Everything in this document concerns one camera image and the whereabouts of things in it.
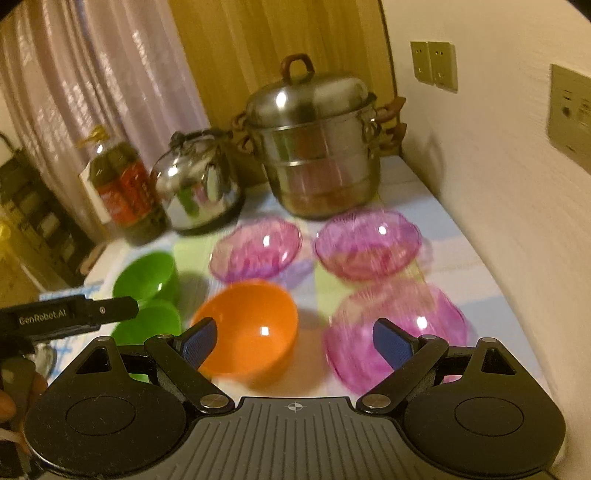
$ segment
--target pink curtain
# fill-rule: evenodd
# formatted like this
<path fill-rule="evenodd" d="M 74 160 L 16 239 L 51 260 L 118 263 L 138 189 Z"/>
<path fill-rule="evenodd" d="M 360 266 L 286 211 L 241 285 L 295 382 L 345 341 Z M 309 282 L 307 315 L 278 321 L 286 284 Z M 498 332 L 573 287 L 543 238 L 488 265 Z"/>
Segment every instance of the pink curtain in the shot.
<path fill-rule="evenodd" d="M 22 143 L 48 187 L 95 240 L 103 236 L 76 148 L 97 124 L 148 168 L 175 130 L 209 121 L 166 0 L 25 0 L 0 23 L 0 82 Z"/>

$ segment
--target checkered tablecloth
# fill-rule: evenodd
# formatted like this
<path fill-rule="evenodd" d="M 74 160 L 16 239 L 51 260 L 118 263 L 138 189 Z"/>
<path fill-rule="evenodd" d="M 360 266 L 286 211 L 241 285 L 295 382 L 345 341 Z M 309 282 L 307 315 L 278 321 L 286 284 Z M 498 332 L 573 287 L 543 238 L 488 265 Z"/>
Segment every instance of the checkered tablecloth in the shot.
<path fill-rule="evenodd" d="M 406 271 L 443 290 L 464 313 L 470 323 L 470 341 L 483 336 L 498 338 L 517 357 L 538 382 L 547 389 L 540 365 L 525 337 L 517 318 L 507 304 L 499 287 L 441 204 L 399 157 L 382 159 L 382 183 L 372 202 L 399 210 L 416 224 L 424 237 L 423 247 Z M 300 331 L 294 357 L 288 371 L 275 384 L 263 390 L 250 390 L 236 382 L 215 379 L 219 387 L 235 400 L 243 395 L 322 397 L 349 395 L 326 364 L 322 347 L 322 332 L 328 318 L 340 301 L 356 288 L 341 282 L 314 261 L 310 240 L 323 226 L 323 222 L 293 219 L 279 205 L 266 187 L 251 190 L 238 222 L 265 215 L 279 215 L 295 222 L 306 237 L 304 246 L 294 264 L 274 281 L 288 288 L 300 314 Z M 214 279 L 207 268 L 209 256 L 216 241 L 235 225 L 210 235 L 179 238 L 169 233 L 142 248 L 131 249 L 121 244 L 120 251 L 111 255 L 111 264 L 102 288 L 93 298 L 111 296 L 111 289 L 119 272 L 131 261 L 147 251 L 171 251 L 183 286 L 178 308 L 185 326 L 205 299 L 216 294 L 223 285 Z M 96 276 L 89 277 L 96 281 Z M 54 343 L 59 353 L 57 375 L 97 335 L 108 335 L 114 325 L 99 332 L 60 340 Z"/>

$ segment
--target pink glass bowl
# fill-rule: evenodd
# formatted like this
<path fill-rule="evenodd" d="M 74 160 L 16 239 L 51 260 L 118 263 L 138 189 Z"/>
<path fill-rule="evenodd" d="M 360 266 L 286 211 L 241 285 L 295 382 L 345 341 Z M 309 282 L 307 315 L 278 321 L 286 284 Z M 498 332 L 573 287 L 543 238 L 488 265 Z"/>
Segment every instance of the pink glass bowl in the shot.
<path fill-rule="evenodd" d="M 318 233 L 314 252 L 325 269 L 350 281 L 388 277 L 417 256 L 421 232 L 394 210 L 337 216 Z"/>
<path fill-rule="evenodd" d="M 329 365 L 359 395 L 394 371 L 374 348 L 373 329 L 379 318 L 416 337 L 437 335 L 455 346 L 468 342 L 467 320 L 437 287 L 393 279 L 359 290 L 341 302 L 324 334 Z"/>
<path fill-rule="evenodd" d="M 267 279 L 286 269 L 301 248 L 301 232 L 281 218 L 264 218 L 237 227 L 215 246 L 212 275 L 224 283 Z"/>

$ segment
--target wall switch plate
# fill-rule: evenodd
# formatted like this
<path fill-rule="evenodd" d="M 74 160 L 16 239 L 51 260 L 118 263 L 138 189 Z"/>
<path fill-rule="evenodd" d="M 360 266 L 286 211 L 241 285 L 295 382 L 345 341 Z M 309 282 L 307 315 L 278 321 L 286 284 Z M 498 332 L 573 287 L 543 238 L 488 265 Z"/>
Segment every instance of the wall switch plate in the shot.
<path fill-rule="evenodd" d="M 591 173 L 591 79 L 552 65 L 548 137 Z"/>
<path fill-rule="evenodd" d="M 456 48 L 451 43 L 430 41 L 429 57 L 433 82 L 438 87 L 457 92 Z"/>
<path fill-rule="evenodd" d="M 419 82 L 433 84 L 431 74 L 431 60 L 429 59 L 429 44 L 426 41 L 410 42 L 413 52 L 414 76 Z"/>

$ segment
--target green bowl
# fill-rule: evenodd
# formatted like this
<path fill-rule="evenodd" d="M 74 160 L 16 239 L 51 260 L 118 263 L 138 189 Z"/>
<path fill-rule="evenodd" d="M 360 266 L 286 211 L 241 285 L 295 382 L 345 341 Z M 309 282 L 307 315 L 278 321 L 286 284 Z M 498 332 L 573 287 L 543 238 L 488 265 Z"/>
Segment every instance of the green bowl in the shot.
<path fill-rule="evenodd" d="M 160 333 L 180 335 L 181 316 L 169 301 L 150 300 L 139 310 L 134 319 L 120 322 L 111 336 L 117 345 L 143 345 L 148 338 Z M 132 378 L 148 382 L 147 375 L 131 374 Z"/>
<path fill-rule="evenodd" d="M 180 286 L 174 258 L 166 252 L 152 252 L 138 258 L 120 273 L 113 286 L 114 297 L 129 295 L 142 304 L 148 300 L 177 303 Z"/>

